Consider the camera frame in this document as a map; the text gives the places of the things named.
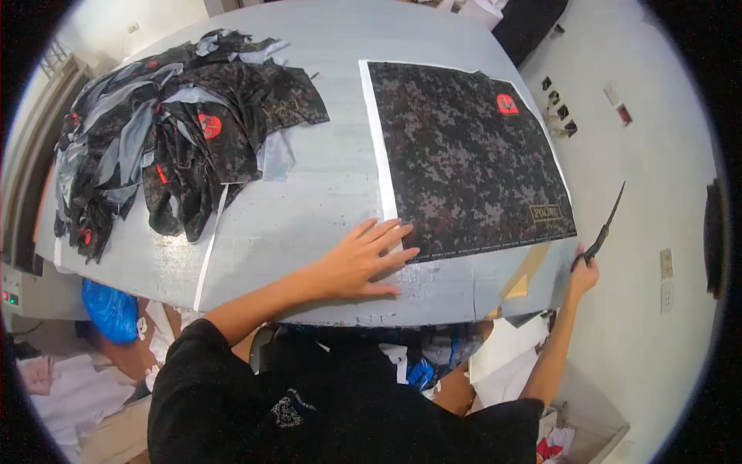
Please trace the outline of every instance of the black scissors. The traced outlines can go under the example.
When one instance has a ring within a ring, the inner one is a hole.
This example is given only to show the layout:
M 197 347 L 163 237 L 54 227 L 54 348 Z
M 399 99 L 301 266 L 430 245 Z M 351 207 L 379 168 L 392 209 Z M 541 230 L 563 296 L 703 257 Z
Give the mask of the black scissors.
M 616 214 L 616 208 L 618 208 L 618 202 L 621 201 L 621 195 L 623 194 L 623 188 L 625 186 L 626 181 L 624 180 L 623 185 L 621 185 L 621 192 L 618 192 L 616 204 L 613 205 L 611 216 L 608 217 L 608 222 L 605 223 L 605 225 L 600 229 L 600 234 L 598 234 L 598 239 L 595 240 L 595 243 L 590 245 L 590 248 L 588 248 L 584 253 L 580 253 L 577 255 L 577 257 L 574 259 L 574 262 L 572 263 L 572 268 L 569 269 L 570 272 L 574 271 L 574 267 L 577 265 L 577 263 L 580 262 L 581 259 L 585 259 L 586 264 L 589 263 L 590 260 L 598 253 L 600 247 L 603 246 L 605 238 L 608 237 L 608 228 L 611 226 L 611 221 L 613 221 L 613 215 Z

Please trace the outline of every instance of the black shirt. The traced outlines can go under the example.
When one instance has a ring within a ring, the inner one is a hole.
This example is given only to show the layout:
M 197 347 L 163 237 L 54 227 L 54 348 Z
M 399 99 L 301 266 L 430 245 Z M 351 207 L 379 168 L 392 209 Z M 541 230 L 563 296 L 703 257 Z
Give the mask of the black shirt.
M 543 402 L 459 417 L 409 385 L 378 347 L 301 338 L 261 351 L 254 375 L 205 319 L 170 347 L 152 392 L 152 463 L 532 463 Z

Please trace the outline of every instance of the gray table surface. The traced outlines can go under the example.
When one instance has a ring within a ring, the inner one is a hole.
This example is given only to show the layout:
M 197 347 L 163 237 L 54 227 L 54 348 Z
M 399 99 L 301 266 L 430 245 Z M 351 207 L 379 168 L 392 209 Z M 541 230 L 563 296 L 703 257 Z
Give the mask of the gray table surface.
M 483 26 L 416 4 L 370 0 L 285 0 L 193 24 L 142 50 L 162 52 L 226 27 L 291 42 L 288 65 L 314 79 L 331 122 L 289 130 L 297 164 L 286 182 L 248 185 L 224 212 L 203 288 L 201 310 L 262 287 L 320 258 L 351 228 L 381 217 L 378 178 L 359 59 L 401 60 L 480 70 L 511 81 L 536 105 L 499 43 Z M 54 259 L 53 195 L 42 211 L 36 252 Z M 214 216 L 198 242 L 163 237 L 148 226 L 142 192 L 126 221 L 117 220 L 100 264 L 62 244 L 63 267 L 155 301 L 192 308 Z M 506 301 L 504 315 L 554 307 L 574 239 L 552 242 L 527 298 Z M 500 304 L 499 293 L 529 250 L 506 249 L 405 267 L 386 281 L 403 295 L 375 301 L 328 301 L 296 309 L 304 324 L 401 326 L 472 321 Z

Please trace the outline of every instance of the hand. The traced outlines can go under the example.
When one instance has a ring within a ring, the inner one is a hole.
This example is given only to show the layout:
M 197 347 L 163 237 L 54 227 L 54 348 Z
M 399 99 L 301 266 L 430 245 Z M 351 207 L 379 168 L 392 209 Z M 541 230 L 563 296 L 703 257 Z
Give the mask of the hand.
M 419 248 L 410 248 L 379 257 L 381 252 L 409 234 L 413 227 L 410 224 L 400 226 L 399 219 L 377 222 L 376 219 L 366 220 L 324 258 L 298 271 L 307 279 L 307 290 L 313 299 L 401 293 L 393 285 L 371 284 L 369 279 L 381 271 L 401 266 L 420 253 Z
M 582 244 L 577 245 L 577 251 L 574 253 L 575 257 L 584 251 L 585 247 Z M 595 261 L 595 258 L 592 258 L 589 263 L 586 263 L 581 258 L 569 278 L 569 285 L 567 286 L 569 294 L 577 298 L 582 298 L 585 292 L 595 287 L 598 278 L 600 278 L 600 271 L 598 270 L 598 263 Z

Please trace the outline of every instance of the camouflage fabric scrap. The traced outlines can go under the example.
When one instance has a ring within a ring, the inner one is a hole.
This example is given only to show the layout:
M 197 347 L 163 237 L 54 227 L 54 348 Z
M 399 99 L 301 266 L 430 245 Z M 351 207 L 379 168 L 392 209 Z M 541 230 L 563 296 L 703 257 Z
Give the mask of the camouflage fabric scrap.
M 414 261 L 577 234 L 538 119 L 509 82 L 480 72 L 369 62 L 397 213 Z

